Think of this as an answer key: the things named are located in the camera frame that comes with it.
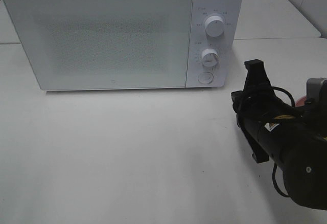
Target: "cable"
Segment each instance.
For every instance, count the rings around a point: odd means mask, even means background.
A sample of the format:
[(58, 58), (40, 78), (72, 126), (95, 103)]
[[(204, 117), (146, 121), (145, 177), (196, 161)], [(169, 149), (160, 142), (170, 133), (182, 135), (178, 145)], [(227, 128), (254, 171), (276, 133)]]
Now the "cable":
[(289, 195), (283, 193), (281, 189), (279, 188), (277, 181), (276, 181), (276, 170), (277, 170), (277, 164), (274, 164), (274, 167), (272, 168), (272, 184), (274, 185), (274, 188), (276, 191), (283, 197), (290, 197)]
[(296, 123), (296, 122), (304, 122), (304, 119), (302, 117), (298, 117), (298, 118), (294, 118), (294, 119), (263, 119), (262, 117), (258, 117), (258, 116), (254, 116), (252, 114), (249, 113), (245, 113), (243, 111), (241, 111), (242, 109), (242, 103), (246, 98), (249, 98), (250, 95), (262, 92), (262, 91), (272, 91), (272, 90), (277, 90), (280, 92), (283, 92), (284, 94), (286, 94), (291, 101), (291, 106), (295, 107), (295, 101), (293, 96), (291, 95), (290, 92), (288, 92), (287, 90), (281, 88), (281, 87), (275, 87), (275, 86), (265, 86), (265, 87), (256, 87), (256, 88), (252, 88), (248, 91), (244, 91), (243, 94), (240, 95), (239, 101), (238, 103), (234, 103), (233, 104), (233, 110), (236, 112), (236, 114), (238, 114), (241, 117), (244, 118), (249, 118), (249, 119), (254, 119), (254, 120), (258, 120), (260, 122), (264, 122), (264, 123)]

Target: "microwave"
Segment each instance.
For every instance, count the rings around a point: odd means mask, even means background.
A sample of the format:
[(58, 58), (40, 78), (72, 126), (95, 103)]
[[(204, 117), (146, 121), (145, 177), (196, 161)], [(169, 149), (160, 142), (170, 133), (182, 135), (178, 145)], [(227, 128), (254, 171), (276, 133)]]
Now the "microwave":
[(46, 91), (223, 86), (242, 0), (3, 0)]

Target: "warning label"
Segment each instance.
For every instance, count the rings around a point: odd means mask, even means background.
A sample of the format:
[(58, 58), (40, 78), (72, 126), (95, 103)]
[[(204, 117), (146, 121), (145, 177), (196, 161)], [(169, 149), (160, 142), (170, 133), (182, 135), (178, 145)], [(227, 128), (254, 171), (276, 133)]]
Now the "warning label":
[(265, 128), (269, 131), (272, 132), (274, 128), (276, 128), (280, 123), (266, 123)]
[[(280, 115), (275, 117), (274, 119), (293, 119), (295, 118), (292, 115)], [(280, 123), (266, 123), (265, 128), (269, 131), (272, 132), (277, 126), (279, 126)]]

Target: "timer knob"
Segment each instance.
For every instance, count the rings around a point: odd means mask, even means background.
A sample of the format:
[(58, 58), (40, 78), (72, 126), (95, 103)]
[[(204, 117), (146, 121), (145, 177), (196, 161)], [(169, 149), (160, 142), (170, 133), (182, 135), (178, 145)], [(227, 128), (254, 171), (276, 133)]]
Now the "timer knob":
[(218, 64), (218, 53), (214, 49), (205, 49), (201, 53), (202, 64), (205, 67), (213, 67)]
[(219, 14), (212, 15), (204, 21), (204, 27), (208, 36), (220, 36), (225, 28), (224, 18)]

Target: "white table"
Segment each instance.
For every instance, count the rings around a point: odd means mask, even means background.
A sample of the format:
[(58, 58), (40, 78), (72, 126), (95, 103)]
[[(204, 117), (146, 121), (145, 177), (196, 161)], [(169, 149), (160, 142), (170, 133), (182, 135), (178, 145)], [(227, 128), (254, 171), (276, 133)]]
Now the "white table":
[(321, 38), (236, 40), (223, 88), (46, 93), (0, 46), (0, 223), (326, 223), (278, 195), (230, 98), (246, 60), (297, 99), (326, 56)]
[[(243, 0), (235, 39), (319, 37), (288, 0)], [(0, 1), (0, 43), (19, 42)]]

